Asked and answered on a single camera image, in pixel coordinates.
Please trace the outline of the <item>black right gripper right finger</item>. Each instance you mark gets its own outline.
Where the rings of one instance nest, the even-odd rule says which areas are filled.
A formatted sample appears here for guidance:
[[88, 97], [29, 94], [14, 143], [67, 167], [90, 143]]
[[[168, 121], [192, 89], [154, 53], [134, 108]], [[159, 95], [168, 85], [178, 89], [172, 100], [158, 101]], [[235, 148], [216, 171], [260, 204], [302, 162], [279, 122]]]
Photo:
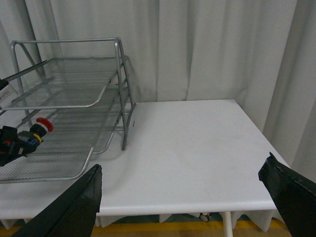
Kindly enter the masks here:
[[293, 237], [316, 235], [316, 184], [270, 153], [258, 172]]

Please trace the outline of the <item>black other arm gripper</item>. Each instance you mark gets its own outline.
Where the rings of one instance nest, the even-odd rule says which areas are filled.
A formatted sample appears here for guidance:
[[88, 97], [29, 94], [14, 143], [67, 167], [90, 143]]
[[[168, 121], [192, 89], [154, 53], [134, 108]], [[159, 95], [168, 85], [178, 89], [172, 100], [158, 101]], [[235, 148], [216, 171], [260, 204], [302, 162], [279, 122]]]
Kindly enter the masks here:
[[17, 129], [15, 127], [3, 126], [0, 130], [0, 165], [5, 166], [16, 159], [14, 154]]

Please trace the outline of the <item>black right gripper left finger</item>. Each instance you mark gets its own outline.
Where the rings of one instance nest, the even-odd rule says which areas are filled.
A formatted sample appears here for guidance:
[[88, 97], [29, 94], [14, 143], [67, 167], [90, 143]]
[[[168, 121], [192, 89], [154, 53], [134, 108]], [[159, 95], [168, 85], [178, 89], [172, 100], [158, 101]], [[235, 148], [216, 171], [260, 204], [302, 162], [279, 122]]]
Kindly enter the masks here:
[[102, 166], [94, 165], [14, 237], [89, 237], [100, 211]]

